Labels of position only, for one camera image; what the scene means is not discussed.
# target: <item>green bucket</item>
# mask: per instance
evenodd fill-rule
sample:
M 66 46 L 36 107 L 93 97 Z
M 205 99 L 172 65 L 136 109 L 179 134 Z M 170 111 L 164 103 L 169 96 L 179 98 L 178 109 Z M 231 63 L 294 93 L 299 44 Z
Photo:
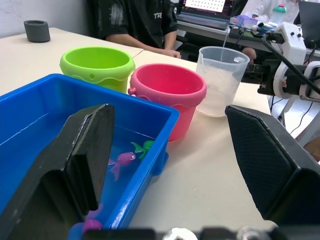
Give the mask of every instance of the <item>green bucket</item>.
M 136 66 L 132 57 L 124 51 L 89 46 L 63 54 L 60 68 L 64 75 L 126 93 L 128 77 Z

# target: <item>table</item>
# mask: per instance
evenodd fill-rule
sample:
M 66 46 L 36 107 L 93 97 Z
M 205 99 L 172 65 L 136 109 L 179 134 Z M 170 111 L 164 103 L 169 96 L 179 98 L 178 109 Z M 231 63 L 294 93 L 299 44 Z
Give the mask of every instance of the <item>table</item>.
M 118 45 L 56 28 L 51 41 L 30 43 L 26 36 L 0 39 L 0 95 L 22 87 L 50 73 L 60 73 L 62 54 L 80 46 L 109 46 L 127 51 L 137 67 L 169 63 L 195 70 L 193 62 L 138 48 Z M 267 97 L 257 85 L 241 83 L 234 104 L 270 113 Z M 131 227 L 170 227 L 200 230 L 203 226 L 226 226 L 236 230 L 244 225 L 269 229 L 255 207 L 241 175 L 233 150 L 226 117 L 195 113 L 187 135 L 168 146 L 169 161 L 163 173 L 153 179 L 131 222 Z
M 123 46 L 58 28 L 50 28 L 51 40 L 31 43 L 26 34 L 0 38 L 0 95 L 13 91 L 51 73 L 62 73 L 59 67 L 62 55 L 73 48 L 106 46 L 118 48 L 132 57 L 143 49 Z
M 208 38 L 217 39 L 217 40 L 221 40 L 221 41 L 225 40 L 227 31 L 228 31 L 228 33 L 230 31 L 229 28 L 226 30 L 221 30 L 221 29 L 216 29 L 216 28 L 207 27 L 207 26 L 201 26 L 201 25 L 197 25 L 197 24 L 193 24 L 193 23 L 189 23 L 189 22 L 184 22 L 184 21 L 178 21 L 177 27 L 179 30 L 186 31 L 188 33 L 198 34 L 201 36 L 205 36 Z M 228 36 L 226 38 L 226 41 L 229 43 L 235 44 L 238 40 L 235 38 L 230 38 Z M 259 49 L 259 50 L 269 52 L 269 50 L 262 44 L 262 42 L 240 39 L 238 44 L 245 46 L 245 47 L 250 47 L 250 48 Z M 312 49 L 309 49 L 309 48 L 306 49 L 307 55 L 309 55 L 311 52 L 312 52 Z M 320 50 L 316 50 L 314 52 L 312 60 L 314 60 L 314 61 L 320 60 Z
M 196 63 L 143 51 L 134 57 L 136 66 L 167 63 L 196 69 Z M 270 113 L 267 97 L 258 86 L 241 83 L 234 99 L 241 105 Z M 264 229 L 274 226 L 264 221 L 255 207 L 238 167 L 227 117 L 195 113 L 182 140 L 170 142 L 169 160 L 158 181 L 148 187 L 130 227 L 170 227 L 200 230 L 203 226 L 243 225 Z

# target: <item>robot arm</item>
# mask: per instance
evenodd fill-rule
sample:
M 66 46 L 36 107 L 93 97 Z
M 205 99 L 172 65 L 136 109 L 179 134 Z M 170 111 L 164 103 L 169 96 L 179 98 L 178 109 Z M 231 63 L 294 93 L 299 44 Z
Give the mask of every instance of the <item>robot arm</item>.
M 276 51 L 267 40 L 281 44 L 283 53 Z M 265 60 L 262 65 L 249 64 L 242 82 L 260 84 L 258 93 L 288 99 L 320 102 L 320 61 L 304 65 L 306 46 L 299 28 L 284 22 L 274 33 L 268 33 L 263 44 L 279 60 Z

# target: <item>blue plastic tub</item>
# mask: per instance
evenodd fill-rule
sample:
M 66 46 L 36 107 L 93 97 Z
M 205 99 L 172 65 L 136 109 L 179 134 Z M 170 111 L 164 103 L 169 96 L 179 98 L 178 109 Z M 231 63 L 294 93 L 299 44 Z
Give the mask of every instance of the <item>blue plastic tub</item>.
M 168 139 L 179 112 L 60 74 L 48 75 L 0 97 L 0 214 L 68 116 L 105 103 L 115 107 L 110 159 L 134 152 L 131 142 L 143 145 L 146 140 L 155 141 L 142 161 L 137 153 L 130 168 L 120 172 L 118 181 L 110 172 L 105 177 L 100 199 L 103 209 L 96 219 L 104 228 L 129 225 L 152 176 L 161 174 L 166 165 Z M 75 227 L 69 239 L 80 238 L 80 232 Z

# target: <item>bottle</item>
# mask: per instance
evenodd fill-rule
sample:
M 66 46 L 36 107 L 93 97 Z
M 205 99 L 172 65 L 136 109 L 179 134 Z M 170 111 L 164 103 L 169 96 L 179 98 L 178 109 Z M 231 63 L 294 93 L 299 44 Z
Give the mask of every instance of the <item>bottle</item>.
M 275 25 L 275 26 L 280 24 L 282 22 L 282 18 L 284 17 L 286 11 L 287 11 L 287 9 L 285 8 L 285 6 L 283 4 L 276 6 L 272 11 L 272 15 L 271 15 L 269 23 L 271 25 Z

